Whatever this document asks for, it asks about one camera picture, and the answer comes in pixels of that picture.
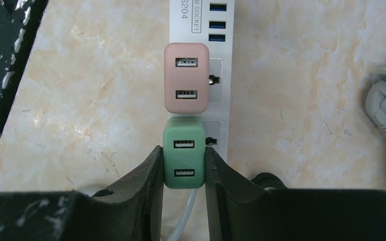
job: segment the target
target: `blue usb port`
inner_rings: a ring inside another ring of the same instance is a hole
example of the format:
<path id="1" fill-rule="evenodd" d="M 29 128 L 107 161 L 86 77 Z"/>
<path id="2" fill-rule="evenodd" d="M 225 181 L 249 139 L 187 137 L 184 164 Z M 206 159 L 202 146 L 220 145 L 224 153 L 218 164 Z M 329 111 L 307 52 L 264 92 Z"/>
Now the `blue usb port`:
<path id="1" fill-rule="evenodd" d="M 209 34 L 211 42 L 225 42 L 225 34 Z"/>
<path id="2" fill-rule="evenodd" d="M 210 29 L 225 29 L 226 22 L 222 21 L 209 21 Z"/>
<path id="3" fill-rule="evenodd" d="M 226 12 L 227 11 L 227 4 L 210 4 L 209 10 Z"/>

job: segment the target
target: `white power strip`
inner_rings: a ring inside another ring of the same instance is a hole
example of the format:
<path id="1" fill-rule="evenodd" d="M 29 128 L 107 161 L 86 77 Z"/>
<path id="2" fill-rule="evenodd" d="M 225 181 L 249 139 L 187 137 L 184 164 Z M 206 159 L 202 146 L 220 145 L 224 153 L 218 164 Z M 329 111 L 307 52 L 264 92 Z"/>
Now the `white power strip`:
<path id="1" fill-rule="evenodd" d="M 205 44 L 210 54 L 209 75 L 219 77 L 219 83 L 209 86 L 204 113 L 170 113 L 169 117 L 200 118 L 207 139 L 216 141 L 211 146 L 227 162 L 234 0 L 170 0 L 169 16 L 169 42 Z"/>

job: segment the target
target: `usb charger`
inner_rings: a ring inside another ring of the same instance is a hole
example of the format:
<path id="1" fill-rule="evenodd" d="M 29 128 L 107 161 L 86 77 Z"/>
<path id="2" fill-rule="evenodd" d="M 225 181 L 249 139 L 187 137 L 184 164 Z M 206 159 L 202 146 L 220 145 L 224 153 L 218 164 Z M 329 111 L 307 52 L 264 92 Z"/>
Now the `usb charger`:
<path id="1" fill-rule="evenodd" d="M 196 117 L 174 117 L 163 131 L 165 184 L 171 189 L 203 186 L 205 130 Z"/>
<path id="2" fill-rule="evenodd" d="M 209 102 L 209 49 L 202 43 L 165 48 L 165 107 L 171 113 L 202 113 Z"/>

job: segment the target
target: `beige marble countertop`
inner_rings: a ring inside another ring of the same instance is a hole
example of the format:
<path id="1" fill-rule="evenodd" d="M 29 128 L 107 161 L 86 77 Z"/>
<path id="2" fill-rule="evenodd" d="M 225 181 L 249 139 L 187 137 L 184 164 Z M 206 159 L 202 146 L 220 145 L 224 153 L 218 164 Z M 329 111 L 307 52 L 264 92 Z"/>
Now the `beige marble countertop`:
<path id="1" fill-rule="evenodd" d="M 50 0 L 0 141 L 0 191 L 104 187 L 162 144 L 169 1 Z M 236 1 L 228 163 L 288 187 L 386 190 L 363 107 L 386 0 Z M 188 190 L 165 188 L 162 235 Z M 181 240 L 208 239 L 204 189 Z"/>

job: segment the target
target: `usb-a port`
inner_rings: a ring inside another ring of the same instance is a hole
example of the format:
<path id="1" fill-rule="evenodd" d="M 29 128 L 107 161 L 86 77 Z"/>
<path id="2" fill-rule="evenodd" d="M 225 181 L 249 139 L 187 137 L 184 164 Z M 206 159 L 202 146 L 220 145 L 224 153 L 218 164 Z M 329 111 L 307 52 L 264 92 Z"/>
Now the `usb-a port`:
<path id="1" fill-rule="evenodd" d="M 194 169 L 175 169 L 175 177 L 194 177 Z"/>
<path id="2" fill-rule="evenodd" d="M 210 4 L 209 10 L 226 12 L 227 4 Z"/>
<path id="3" fill-rule="evenodd" d="M 197 58 L 176 58 L 175 67 L 197 67 L 198 62 Z"/>
<path id="4" fill-rule="evenodd" d="M 197 99 L 197 90 L 177 90 L 177 99 Z"/>
<path id="5" fill-rule="evenodd" d="M 210 29 L 225 29 L 226 22 L 223 21 L 209 21 Z"/>
<path id="6" fill-rule="evenodd" d="M 211 42 L 225 42 L 225 34 L 209 34 Z"/>
<path id="7" fill-rule="evenodd" d="M 174 141 L 174 149 L 194 148 L 194 141 Z"/>

